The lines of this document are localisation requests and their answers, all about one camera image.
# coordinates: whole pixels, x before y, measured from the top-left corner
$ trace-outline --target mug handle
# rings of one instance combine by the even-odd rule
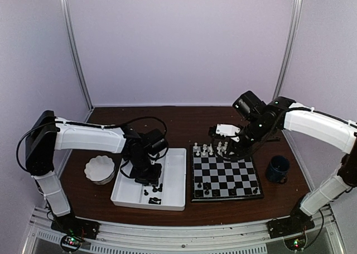
[[[285,177],[283,178],[283,181],[279,181],[279,183],[280,183],[280,184],[285,184],[287,181],[288,181],[288,177],[285,176]]]

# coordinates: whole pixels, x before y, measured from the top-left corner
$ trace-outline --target metal bar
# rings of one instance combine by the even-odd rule
[[[287,69],[289,66],[289,62],[290,62],[290,58],[292,55],[293,42],[295,40],[297,28],[298,28],[299,21],[300,21],[301,8],[302,8],[302,0],[294,0],[291,22],[290,22],[290,29],[289,29],[289,34],[288,34],[288,40],[286,43],[284,58],[283,58],[283,62],[282,62],[281,68],[280,68],[278,82],[275,87],[273,99],[277,98],[280,95],[280,92],[281,92],[281,89],[282,89],[282,86],[284,83],[284,79],[285,79],[286,72],[287,72]]]
[[[60,1],[61,1],[63,15],[65,17],[67,35],[68,35],[68,39],[69,39],[69,43],[70,43],[70,47],[71,47],[71,55],[72,55],[74,67],[75,67],[75,70],[76,70],[76,74],[77,74],[77,77],[78,77],[80,89],[81,89],[82,94],[84,96],[84,99],[85,99],[85,102],[86,102],[88,110],[92,110],[93,109],[93,104],[92,104],[92,102],[90,100],[88,88],[87,88],[87,85],[85,83],[85,79],[84,79],[84,76],[83,76],[83,70],[82,70],[82,67],[81,67],[81,64],[80,64],[79,54],[78,54],[76,42],[75,42],[75,39],[74,39],[74,32],[73,32],[71,14],[70,14],[70,10],[69,10],[69,3],[68,3],[68,0],[60,0]]]

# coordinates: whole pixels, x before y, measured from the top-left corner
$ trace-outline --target robotic arm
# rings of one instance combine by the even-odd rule
[[[104,126],[72,122],[55,117],[53,111],[43,112],[25,138],[26,171],[34,178],[51,207],[54,216],[52,228],[77,238],[84,234],[91,239],[96,238],[99,223],[75,217],[54,172],[54,150],[83,149],[122,154],[123,159],[133,165],[130,178],[137,183],[157,185],[161,164],[155,161],[158,153],[168,147],[165,135],[158,129],[143,134],[128,124]]]
[[[296,131],[334,145],[346,153],[337,169],[321,186],[301,198],[288,218],[268,222],[271,238],[300,233],[313,228],[311,216],[340,194],[357,186],[357,124],[307,108],[294,100],[278,97],[265,104],[251,91],[241,95],[233,107],[249,124],[235,127],[219,124],[210,129],[210,136],[230,137],[229,159],[242,159],[252,154],[258,141],[266,140],[276,129]]]

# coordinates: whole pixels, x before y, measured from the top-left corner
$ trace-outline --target white wall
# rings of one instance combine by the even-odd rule
[[[42,199],[16,164],[17,141],[46,109],[76,120],[87,114],[59,0],[0,0],[0,79],[0,252],[19,253]]]
[[[273,96],[293,0],[69,0],[96,106]]]
[[[356,0],[303,0],[301,21],[282,95],[345,119],[357,120]],[[291,134],[315,186],[339,165],[339,150]],[[332,203],[347,253],[356,253],[357,192]]]

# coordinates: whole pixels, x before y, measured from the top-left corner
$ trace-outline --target scalloped bowl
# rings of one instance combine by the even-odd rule
[[[114,178],[114,162],[108,156],[97,156],[85,165],[85,176],[94,184],[104,185]]]

